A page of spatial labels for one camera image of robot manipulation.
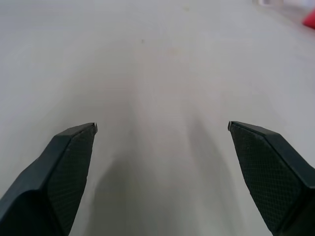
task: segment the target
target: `gray concrete floor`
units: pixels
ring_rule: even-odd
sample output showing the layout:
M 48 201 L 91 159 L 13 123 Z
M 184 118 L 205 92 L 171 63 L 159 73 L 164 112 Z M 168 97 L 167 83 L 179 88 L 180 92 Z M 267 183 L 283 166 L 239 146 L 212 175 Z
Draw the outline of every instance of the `gray concrete floor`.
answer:
M 250 0 L 3 0 L 0 194 L 98 123 L 72 236 L 268 236 L 229 120 L 313 166 L 315 31 Z

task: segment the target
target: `black plastic part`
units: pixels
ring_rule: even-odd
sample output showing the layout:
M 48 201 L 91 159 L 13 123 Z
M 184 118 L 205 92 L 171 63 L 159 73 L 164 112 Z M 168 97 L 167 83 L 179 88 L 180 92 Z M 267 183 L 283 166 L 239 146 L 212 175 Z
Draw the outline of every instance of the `black plastic part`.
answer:
M 275 236 L 315 235 L 315 169 L 278 133 L 230 121 L 245 183 Z
M 1 236 L 67 236 L 87 181 L 96 124 L 65 130 L 0 200 Z

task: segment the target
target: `floor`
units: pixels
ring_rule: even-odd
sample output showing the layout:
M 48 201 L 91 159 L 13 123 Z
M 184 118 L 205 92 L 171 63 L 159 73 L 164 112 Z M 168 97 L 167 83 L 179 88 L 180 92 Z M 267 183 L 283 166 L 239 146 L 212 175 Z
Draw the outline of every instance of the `floor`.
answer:
M 0 195 L 97 122 L 71 236 L 270 236 L 229 120 L 313 166 L 315 31 L 250 0 L 3 0 Z

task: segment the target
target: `smooth floor surface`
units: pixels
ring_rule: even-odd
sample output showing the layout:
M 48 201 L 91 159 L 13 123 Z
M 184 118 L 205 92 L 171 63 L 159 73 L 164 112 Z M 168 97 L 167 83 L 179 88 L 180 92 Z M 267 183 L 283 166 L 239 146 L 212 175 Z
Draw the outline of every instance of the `smooth floor surface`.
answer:
M 270 236 L 227 124 L 313 166 L 315 31 L 251 0 L 2 0 L 0 195 L 53 135 L 98 130 L 71 236 Z

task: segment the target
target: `red object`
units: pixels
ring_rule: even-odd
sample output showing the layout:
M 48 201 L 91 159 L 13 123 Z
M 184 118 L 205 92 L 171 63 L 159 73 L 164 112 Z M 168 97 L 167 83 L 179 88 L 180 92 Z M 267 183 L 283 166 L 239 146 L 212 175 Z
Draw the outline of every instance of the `red object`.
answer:
M 303 24 L 315 29 L 315 9 L 304 19 Z

